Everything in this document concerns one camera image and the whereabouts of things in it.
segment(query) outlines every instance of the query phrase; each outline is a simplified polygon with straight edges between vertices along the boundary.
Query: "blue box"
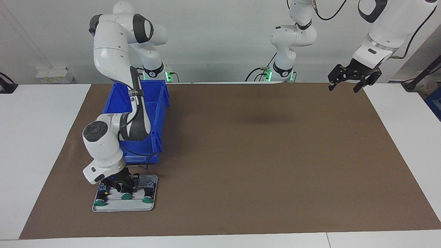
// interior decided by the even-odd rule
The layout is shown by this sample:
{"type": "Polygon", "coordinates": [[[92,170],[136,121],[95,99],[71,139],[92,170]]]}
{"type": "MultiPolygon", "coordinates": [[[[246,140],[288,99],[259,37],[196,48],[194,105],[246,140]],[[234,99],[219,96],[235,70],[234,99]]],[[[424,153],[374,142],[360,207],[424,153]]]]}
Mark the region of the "blue box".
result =
{"type": "MultiPolygon", "coordinates": [[[[164,80],[141,80],[144,91],[144,102],[149,115],[151,131],[143,141],[121,141],[127,149],[139,154],[155,154],[153,156],[137,156],[121,148],[126,157],[127,164],[158,163],[158,153],[162,152],[162,126],[164,124],[165,109],[170,106],[170,96],[164,80]]],[[[127,87],[114,83],[107,99],[103,113],[131,112],[129,93],[127,87]]]]}
{"type": "Polygon", "coordinates": [[[441,87],[424,99],[427,106],[441,120],[441,87]]]}

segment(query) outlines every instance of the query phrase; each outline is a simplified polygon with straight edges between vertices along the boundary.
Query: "brown table surface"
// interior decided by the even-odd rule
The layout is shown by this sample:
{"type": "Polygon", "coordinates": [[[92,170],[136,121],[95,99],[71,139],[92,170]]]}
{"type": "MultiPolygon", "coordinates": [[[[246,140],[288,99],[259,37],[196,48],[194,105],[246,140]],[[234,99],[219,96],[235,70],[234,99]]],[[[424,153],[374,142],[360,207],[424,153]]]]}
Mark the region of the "brown table surface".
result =
{"type": "Polygon", "coordinates": [[[93,213],[81,133],[111,86],[92,85],[20,238],[441,229],[352,86],[169,85],[155,208],[93,213]]]}

